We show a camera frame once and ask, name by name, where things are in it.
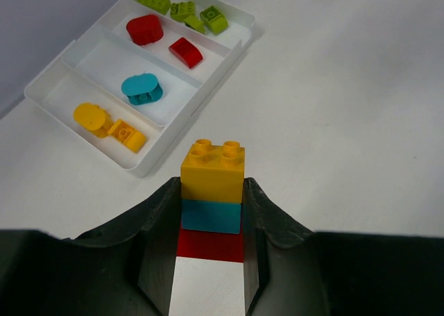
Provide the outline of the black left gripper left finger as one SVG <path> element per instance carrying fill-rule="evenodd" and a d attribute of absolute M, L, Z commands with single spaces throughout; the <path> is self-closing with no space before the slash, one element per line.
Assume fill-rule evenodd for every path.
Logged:
<path fill-rule="evenodd" d="M 2 315 L 167 315 L 180 180 L 75 239 L 1 232 Z"/>

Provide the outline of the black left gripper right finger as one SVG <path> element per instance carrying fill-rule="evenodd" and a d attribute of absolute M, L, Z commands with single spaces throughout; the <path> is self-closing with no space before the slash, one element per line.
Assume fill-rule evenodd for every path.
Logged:
<path fill-rule="evenodd" d="M 244 181 L 247 315 L 442 315 L 443 239 L 314 232 Z"/>

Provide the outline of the yellow square lego brick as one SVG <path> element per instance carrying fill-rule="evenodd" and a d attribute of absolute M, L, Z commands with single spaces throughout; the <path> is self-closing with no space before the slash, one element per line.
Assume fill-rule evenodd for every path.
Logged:
<path fill-rule="evenodd" d="M 186 200 L 241 203 L 245 148 L 229 140 L 215 145 L 198 139 L 180 167 L 181 197 Z"/>

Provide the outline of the yellow curved lego brick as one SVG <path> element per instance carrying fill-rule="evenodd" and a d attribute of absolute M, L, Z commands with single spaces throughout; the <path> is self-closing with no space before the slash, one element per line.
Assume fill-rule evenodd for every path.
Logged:
<path fill-rule="evenodd" d="M 122 119 L 118 119 L 108 130 L 107 134 L 112 136 L 133 153 L 138 153 L 148 139 L 142 132 L 138 131 Z"/>

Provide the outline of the yellow rounded lego brick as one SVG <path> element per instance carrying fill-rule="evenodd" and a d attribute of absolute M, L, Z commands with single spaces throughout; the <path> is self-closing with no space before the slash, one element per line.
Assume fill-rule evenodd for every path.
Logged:
<path fill-rule="evenodd" d="M 98 138 L 106 138 L 114 122 L 108 112 L 92 103 L 82 103 L 73 113 L 74 120 Z"/>

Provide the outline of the teal rounded lego brick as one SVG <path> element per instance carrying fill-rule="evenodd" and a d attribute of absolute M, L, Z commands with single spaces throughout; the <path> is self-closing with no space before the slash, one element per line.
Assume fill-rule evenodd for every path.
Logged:
<path fill-rule="evenodd" d="M 121 91 L 134 106 L 154 103 L 163 96 L 163 89 L 157 76 L 150 73 L 127 78 L 121 84 Z"/>

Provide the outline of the red curved lego brick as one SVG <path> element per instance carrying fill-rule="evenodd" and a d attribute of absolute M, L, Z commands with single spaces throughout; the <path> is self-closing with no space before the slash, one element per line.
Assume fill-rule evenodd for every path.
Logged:
<path fill-rule="evenodd" d="M 170 45 L 169 51 L 189 69 L 195 68 L 203 61 L 202 53 L 184 37 Z"/>

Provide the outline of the red rounded lego brick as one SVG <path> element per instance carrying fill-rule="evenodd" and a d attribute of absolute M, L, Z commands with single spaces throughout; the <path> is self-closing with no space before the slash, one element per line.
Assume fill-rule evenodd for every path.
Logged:
<path fill-rule="evenodd" d="M 126 30 L 131 40 L 139 46 L 157 42 L 164 36 L 160 18 L 152 14 L 131 19 L 126 24 Z"/>

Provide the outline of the lime green small lego brick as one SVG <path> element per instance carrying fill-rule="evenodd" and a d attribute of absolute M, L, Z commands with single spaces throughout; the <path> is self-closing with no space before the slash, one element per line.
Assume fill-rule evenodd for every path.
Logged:
<path fill-rule="evenodd" d="M 204 22 L 202 20 L 200 20 L 199 18 L 197 18 L 197 16 L 195 16 L 195 15 L 188 16 L 184 20 L 184 24 L 185 24 L 185 26 L 187 26 L 187 27 L 189 27 L 189 28 L 191 28 L 203 35 L 206 34 Z"/>

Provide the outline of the lime green square lego brick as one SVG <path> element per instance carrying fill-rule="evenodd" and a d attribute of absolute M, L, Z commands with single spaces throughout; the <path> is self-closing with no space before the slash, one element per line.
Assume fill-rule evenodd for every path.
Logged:
<path fill-rule="evenodd" d="M 225 15 L 215 6 L 210 6 L 200 12 L 200 19 L 215 35 L 219 35 L 229 27 Z"/>

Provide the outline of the long lime green lego brick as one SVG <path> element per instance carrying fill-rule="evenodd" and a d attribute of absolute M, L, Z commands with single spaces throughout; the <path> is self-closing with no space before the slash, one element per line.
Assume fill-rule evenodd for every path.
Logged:
<path fill-rule="evenodd" d="M 166 15 L 171 7 L 171 0 L 137 0 L 137 2 L 162 15 Z"/>

